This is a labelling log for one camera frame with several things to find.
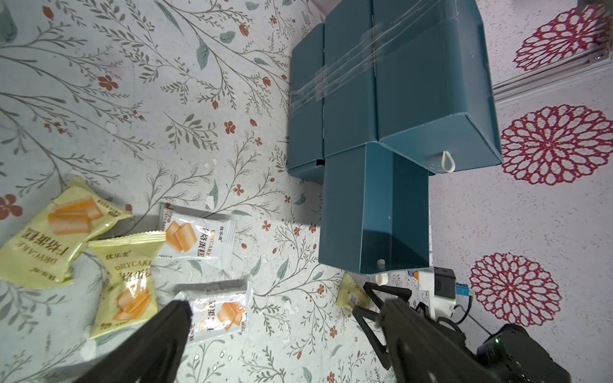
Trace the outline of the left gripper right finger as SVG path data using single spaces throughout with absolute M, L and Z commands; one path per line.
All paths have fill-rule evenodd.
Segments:
M 399 382 L 500 381 L 400 298 L 383 303 L 378 326 L 378 358 Z

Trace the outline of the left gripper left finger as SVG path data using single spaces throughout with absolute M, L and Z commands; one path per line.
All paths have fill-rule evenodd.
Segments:
M 174 382 L 191 330 L 188 302 L 174 300 L 78 382 Z

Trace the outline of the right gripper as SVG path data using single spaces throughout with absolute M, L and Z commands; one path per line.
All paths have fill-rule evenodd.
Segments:
M 476 375 L 477 367 L 489 373 L 493 382 L 571 381 L 571 374 L 555 362 L 524 327 L 512 323 L 503 325 L 473 353 L 466 346 L 466 335 L 456 322 L 441 317 L 431 323 L 473 362 L 469 365 L 453 357 L 456 365 L 445 367 L 449 375 L 431 372 L 431 382 L 482 382 L 483 379 Z

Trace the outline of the teal drawer cabinet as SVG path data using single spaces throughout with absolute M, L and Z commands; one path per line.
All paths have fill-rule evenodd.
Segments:
M 293 50 L 287 165 L 322 185 L 319 262 L 429 266 L 429 177 L 503 161 L 474 1 L 342 1 Z

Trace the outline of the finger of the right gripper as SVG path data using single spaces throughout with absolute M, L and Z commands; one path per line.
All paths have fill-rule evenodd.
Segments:
M 393 295 L 396 298 L 400 298 L 400 300 L 402 300 L 404 303 L 408 303 L 412 296 L 412 290 L 408 288 L 391 287 L 388 285 L 380 286 L 375 282 L 366 282 L 363 285 L 363 290 L 378 309 L 382 309 L 384 301 L 376 294 L 376 291 Z M 362 306 L 354 306 L 352 314 L 366 335 L 382 366 L 385 369 L 389 369 L 391 367 L 391 360 L 390 355 L 387 352 L 386 345 L 381 343 L 375 332 L 370 327 L 370 324 L 377 324 L 378 313 Z

